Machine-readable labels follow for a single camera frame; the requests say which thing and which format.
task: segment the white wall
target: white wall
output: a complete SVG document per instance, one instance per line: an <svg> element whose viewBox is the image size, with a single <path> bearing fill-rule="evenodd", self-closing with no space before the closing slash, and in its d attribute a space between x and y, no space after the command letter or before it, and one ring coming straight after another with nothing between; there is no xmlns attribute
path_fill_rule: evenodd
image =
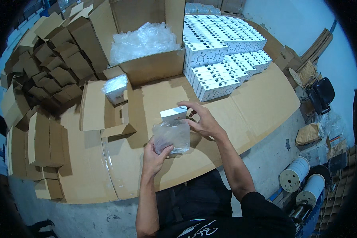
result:
<svg viewBox="0 0 357 238"><path fill-rule="evenodd" d="M247 0L245 18L264 24L283 45L302 55L324 28L331 28L335 16L322 0ZM338 24L333 40L320 56L318 71L329 78L335 90L331 103L346 125L348 146L354 144L353 98L357 88L357 66L352 49Z"/></svg>

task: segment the stacked white boxes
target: stacked white boxes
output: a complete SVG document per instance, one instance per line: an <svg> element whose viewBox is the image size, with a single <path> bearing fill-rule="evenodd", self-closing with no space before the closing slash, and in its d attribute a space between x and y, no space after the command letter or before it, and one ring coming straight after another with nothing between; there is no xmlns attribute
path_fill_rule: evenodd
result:
<svg viewBox="0 0 357 238"><path fill-rule="evenodd" d="M184 74L201 102L230 94L272 59L267 40L247 22L220 15L186 15Z"/></svg>

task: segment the person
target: person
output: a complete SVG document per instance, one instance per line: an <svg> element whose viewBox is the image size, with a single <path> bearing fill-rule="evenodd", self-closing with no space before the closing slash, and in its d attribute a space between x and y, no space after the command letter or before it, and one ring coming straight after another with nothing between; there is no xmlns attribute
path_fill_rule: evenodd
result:
<svg viewBox="0 0 357 238"><path fill-rule="evenodd" d="M157 155L152 137L144 148L135 222L137 236L294 237L295 224L279 207L256 192L250 172L210 111L195 102L182 101L177 105L191 108L189 117L196 113L200 116L199 122L185 120L192 130L216 142L231 191L214 169L156 194L154 177L173 145ZM232 217L231 193L241 203L243 217Z"/></svg>
<svg viewBox="0 0 357 238"><path fill-rule="evenodd" d="M51 220L47 219L44 221L37 222L31 226L27 226L29 230L32 232L32 234L37 237L37 238L48 238L48 237L55 237L58 238L56 233L54 233L53 230L50 231L40 231L41 228L47 227L47 226L54 226L54 222Z"/></svg>

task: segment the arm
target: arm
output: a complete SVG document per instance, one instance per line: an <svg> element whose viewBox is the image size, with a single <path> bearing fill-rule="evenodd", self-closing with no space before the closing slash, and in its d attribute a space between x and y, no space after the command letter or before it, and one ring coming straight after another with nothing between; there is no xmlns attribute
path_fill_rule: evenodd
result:
<svg viewBox="0 0 357 238"><path fill-rule="evenodd" d="M161 155L156 154L153 147L154 139L152 137L145 146L143 155L139 205L136 214L136 233L138 237L153 236L160 228L153 179L161 170L165 158L173 149L173 145L165 148Z"/></svg>
<svg viewBox="0 0 357 238"><path fill-rule="evenodd" d="M190 127L202 136L211 136L216 141L226 178L238 201L241 201L247 193L254 192L255 187L249 170L231 144L226 131L214 119L209 109L198 103L188 101L179 102L177 105L192 108L193 111L189 116L192 117L193 114L197 113L200 116L200 121L197 123L186 119Z"/></svg>

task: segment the hand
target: hand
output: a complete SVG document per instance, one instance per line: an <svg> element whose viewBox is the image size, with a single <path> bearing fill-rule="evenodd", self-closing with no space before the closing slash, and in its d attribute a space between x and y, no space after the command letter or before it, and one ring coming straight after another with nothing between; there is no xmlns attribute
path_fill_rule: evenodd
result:
<svg viewBox="0 0 357 238"><path fill-rule="evenodd" d="M148 177L154 177L162 168L165 158L173 150L173 145L166 147L160 155L154 151L155 140L153 136L144 147L143 171L142 174Z"/></svg>
<svg viewBox="0 0 357 238"><path fill-rule="evenodd" d="M193 111L191 111L189 117L192 117L196 113L200 116L200 121L198 123L189 119L185 120L188 122L189 126L200 133L201 136L211 136L214 140L227 136L226 131L218 124L206 107L203 107L196 102L188 101L178 102L177 105L186 106L188 109L192 108Z"/></svg>

